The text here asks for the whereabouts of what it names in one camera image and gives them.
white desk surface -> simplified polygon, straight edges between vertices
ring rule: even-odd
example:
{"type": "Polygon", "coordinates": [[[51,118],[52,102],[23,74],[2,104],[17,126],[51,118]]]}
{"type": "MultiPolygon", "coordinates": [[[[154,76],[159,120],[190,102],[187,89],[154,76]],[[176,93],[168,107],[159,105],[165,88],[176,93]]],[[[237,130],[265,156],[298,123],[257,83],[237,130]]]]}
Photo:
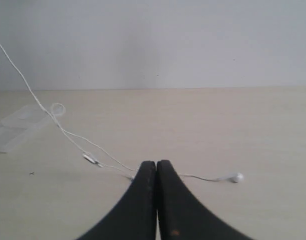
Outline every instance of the white desk surface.
{"type": "MultiPolygon", "coordinates": [[[[36,95],[45,105],[66,106],[60,121],[67,130],[134,168],[169,159],[177,172],[243,173],[240,184],[184,182],[217,216],[255,239],[306,240],[306,87],[36,95]]],[[[31,103],[28,92],[0,92],[0,119],[31,103]]],[[[129,184],[119,172],[89,164],[49,124],[11,153],[0,153],[0,240],[75,239],[129,184]]]]}

clear plastic container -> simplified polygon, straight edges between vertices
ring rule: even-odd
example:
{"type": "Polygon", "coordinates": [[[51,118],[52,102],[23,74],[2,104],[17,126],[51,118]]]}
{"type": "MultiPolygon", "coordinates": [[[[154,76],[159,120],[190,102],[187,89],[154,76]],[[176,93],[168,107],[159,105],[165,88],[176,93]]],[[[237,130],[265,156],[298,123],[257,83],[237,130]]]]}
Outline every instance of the clear plastic container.
{"type": "Polygon", "coordinates": [[[0,152],[8,153],[26,141],[51,118],[37,104],[26,105],[0,121],[0,152]]]}

wall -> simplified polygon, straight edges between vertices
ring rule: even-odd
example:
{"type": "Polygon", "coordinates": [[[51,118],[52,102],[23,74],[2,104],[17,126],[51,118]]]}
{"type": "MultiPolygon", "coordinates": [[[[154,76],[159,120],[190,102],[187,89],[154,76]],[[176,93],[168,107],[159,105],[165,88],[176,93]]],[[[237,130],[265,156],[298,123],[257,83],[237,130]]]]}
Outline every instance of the wall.
{"type": "Polygon", "coordinates": [[[306,0],[0,0],[0,42],[36,90],[306,85],[306,0]]]}

white wall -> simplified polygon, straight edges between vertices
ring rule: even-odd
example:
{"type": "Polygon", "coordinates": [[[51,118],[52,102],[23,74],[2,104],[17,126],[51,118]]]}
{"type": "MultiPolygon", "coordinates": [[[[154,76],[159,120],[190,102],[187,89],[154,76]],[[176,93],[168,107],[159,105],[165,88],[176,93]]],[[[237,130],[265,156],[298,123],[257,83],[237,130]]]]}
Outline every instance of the white wall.
{"type": "Polygon", "coordinates": [[[0,42],[39,90],[306,85],[306,0],[0,0],[0,42]]]}

desk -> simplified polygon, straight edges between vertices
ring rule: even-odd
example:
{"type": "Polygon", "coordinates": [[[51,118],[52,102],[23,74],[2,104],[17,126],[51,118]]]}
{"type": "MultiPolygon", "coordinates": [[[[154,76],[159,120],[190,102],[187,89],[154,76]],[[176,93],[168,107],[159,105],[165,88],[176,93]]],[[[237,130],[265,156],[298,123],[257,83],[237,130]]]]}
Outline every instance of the desk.
{"type": "MultiPolygon", "coordinates": [[[[64,104],[64,128],[130,167],[168,159],[178,173],[243,173],[240,184],[184,183],[217,216],[255,239],[306,239],[306,87],[36,95],[46,106],[64,104]]],[[[28,92],[0,92],[0,119],[31,103],[28,92]]],[[[17,149],[0,153],[0,240],[75,239],[108,213],[129,184],[121,173],[85,161],[50,123],[17,149]]]]}

